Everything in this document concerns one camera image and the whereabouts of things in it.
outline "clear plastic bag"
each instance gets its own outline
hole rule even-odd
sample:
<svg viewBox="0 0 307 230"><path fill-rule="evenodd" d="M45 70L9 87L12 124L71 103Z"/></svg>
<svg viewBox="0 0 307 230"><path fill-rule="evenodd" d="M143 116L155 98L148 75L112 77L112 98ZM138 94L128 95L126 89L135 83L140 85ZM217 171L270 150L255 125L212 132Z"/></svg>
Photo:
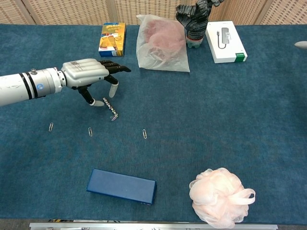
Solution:
<svg viewBox="0 0 307 230"><path fill-rule="evenodd" d="M248 215L248 205L255 202L255 191L245 189L240 179L225 168L207 169L189 187L195 213L219 229L231 229L235 222L242 222Z"/></svg>
<svg viewBox="0 0 307 230"><path fill-rule="evenodd" d="M154 15L137 15L141 25L136 42L140 68L190 72L184 27Z"/></svg>

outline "white product box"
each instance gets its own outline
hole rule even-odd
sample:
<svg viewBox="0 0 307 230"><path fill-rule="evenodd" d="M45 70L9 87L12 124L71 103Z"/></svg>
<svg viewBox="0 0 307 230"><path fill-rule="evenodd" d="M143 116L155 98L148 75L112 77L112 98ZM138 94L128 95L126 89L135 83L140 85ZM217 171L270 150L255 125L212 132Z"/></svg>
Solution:
<svg viewBox="0 0 307 230"><path fill-rule="evenodd" d="M242 62L248 57L232 21L209 22L206 37L215 63Z"/></svg>

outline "silver robotic arm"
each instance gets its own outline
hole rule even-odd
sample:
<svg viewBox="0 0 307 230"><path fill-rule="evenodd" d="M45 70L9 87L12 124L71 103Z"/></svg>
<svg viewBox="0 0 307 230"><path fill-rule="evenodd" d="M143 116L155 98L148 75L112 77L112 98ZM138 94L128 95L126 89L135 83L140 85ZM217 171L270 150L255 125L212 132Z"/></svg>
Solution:
<svg viewBox="0 0 307 230"><path fill-rule="evenodd" d="M130 72L125 66L112 61L82 59L63 64L61 70L56 67L0 77L0 106L44 97L61 92L64 86L78 90L83 98L93 106L103 106L96 101L87 88L93 83L106 80L111 83L109 97L114 97L118 81L111 75L120 71Z"/></svg>

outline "blue rectangular box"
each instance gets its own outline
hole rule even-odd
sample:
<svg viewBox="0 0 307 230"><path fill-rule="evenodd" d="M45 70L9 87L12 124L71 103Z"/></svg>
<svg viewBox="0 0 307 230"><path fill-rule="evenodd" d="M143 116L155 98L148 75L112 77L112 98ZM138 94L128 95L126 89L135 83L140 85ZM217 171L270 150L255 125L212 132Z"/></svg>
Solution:
<svg viewBox="0 0 307 230"><path fill-rule="evenodd" d="M156 181L93 169L86 191L152 205Z"/></svg>

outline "blue carpet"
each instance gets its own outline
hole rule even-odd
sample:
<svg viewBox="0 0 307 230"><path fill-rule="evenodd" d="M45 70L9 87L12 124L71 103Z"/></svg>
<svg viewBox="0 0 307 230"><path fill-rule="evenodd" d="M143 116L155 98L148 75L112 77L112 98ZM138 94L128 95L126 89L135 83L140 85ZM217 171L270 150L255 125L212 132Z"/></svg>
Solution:
<svg viewBox="0 0 307 230"><path fill-rule="evenodd" d="M189 74L139 69L138 26L128 26L125 56L111 58L132 70L114 74L115 122L68 88L0 107L0 217L200 221L189 183L225 167L256 191L245 223L307 224L307 52L293 45L307 25L237 30L246 62L214 64L204 41L188 49ZM0 75L102 59L101 26L0 31ZM154 204L86 192L92 168L156 180Z"/></svg>

